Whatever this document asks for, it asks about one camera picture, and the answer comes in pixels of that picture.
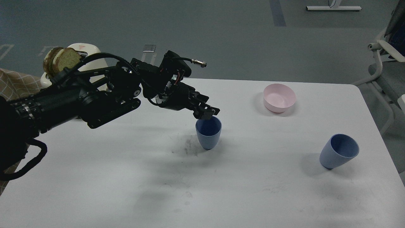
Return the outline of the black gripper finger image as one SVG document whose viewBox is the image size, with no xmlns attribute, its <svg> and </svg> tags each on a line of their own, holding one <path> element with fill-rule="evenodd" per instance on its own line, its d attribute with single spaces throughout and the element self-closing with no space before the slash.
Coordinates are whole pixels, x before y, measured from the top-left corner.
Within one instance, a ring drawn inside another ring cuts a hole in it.
<svg viewBox="0 0 405 228">
<path fill-rule="evenodd" d="M 210 120 L 213 116 L 213 109 L 212 108 L 198 108 L 193 111 L 193 116 L 195 119 L 198 120 Z"/>
<path fill-rule="evenodd" d="M 213 109 L 213 115 L 218 115 L 218 113 L 220 112 L 219 108 L 215 108 L 212 107 L 210 105 L 207 104 L 207 101 L 209 100 L 208 96 L 205 95 L 195 95 L 194 97 L 194 101 L 196 102 L 195 106 L 194 106 L 194 110 L 198 109 L 198 108 L 212 108 Z"/>
</svg>

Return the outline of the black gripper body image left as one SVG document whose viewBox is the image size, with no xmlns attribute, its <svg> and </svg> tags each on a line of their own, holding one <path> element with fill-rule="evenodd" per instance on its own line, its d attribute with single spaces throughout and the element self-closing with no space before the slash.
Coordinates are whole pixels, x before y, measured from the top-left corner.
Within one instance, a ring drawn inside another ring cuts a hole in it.
<svg viewBox="0 0 405 228">
<path fill-rule="evenodd" d="M 181 57 L 168 51 L 160 66 L 143 62 L 143 96 L 161 108 L 171 110 L 202 109 L 199 93 L 195 88 L 181 82 L 191 75 L 191 68 L 186 62 L 203 67 L 203 62 L 194 58 Z"/>
</svg>

